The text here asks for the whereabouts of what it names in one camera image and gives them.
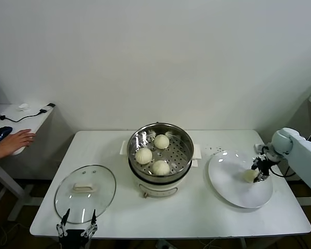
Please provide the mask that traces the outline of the person bare hand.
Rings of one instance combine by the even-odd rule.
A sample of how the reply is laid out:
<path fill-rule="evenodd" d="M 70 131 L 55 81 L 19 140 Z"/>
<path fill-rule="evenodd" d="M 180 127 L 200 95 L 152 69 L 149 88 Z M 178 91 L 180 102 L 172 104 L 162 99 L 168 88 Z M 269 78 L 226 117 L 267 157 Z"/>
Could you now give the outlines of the person bare hand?
<path fill-rule="evenodd" d="M 0 142 L 0 152 L 4 156 L 12 155 L 20 148 L 29 146 L 35 136 L 36 134 L 32 133 L 31 129 L 21 130 L 15 134 L 8 135 Z"/>

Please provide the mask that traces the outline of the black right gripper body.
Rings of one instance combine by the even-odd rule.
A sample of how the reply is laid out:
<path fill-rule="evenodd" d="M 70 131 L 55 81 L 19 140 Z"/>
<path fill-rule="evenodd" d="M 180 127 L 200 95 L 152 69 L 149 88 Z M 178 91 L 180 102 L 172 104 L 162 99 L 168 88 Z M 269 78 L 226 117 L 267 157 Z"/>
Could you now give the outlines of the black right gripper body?
<path fill-rule="evenodd" d="M 258 157 L 258 169 L 262 176 L 270 175 L 272 162 L 267 157 Z"/>

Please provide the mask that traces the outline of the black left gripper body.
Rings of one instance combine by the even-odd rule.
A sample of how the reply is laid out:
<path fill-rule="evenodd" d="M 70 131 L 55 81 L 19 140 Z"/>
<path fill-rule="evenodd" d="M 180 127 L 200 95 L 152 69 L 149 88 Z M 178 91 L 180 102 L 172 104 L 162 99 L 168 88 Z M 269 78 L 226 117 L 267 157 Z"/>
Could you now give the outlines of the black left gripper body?
<path fill-rule="evenodd" d="M 62 248 L 79 249 L 85 248 L 89 238 L 81 236 L 84 230 L 67 230 L 67 235 L 59 237 L 59 243 Z"/>

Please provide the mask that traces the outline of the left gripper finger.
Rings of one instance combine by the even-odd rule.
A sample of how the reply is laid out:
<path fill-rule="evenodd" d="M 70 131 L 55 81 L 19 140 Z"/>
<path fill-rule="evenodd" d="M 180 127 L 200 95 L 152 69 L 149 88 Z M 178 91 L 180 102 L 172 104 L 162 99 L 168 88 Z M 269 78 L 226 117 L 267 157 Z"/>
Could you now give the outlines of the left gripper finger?
<path fill-rule="evenodd" d="M 96 224 L 96 210 L 93 211 L 91 225 L 81 233 L 82 237 L 92 237 L 95 232 L 97 231 L 97 224 Z"/>
<path fill-rule="evenodd" d="M 65 225 L 67 223 L 69 213 L 70 209 L 68 209 L 65 215 L 62 217 L 61 222 L 56 225 L 56 230 L 58 232 L 59 237 L 66 237 L 68 235 Z"/>

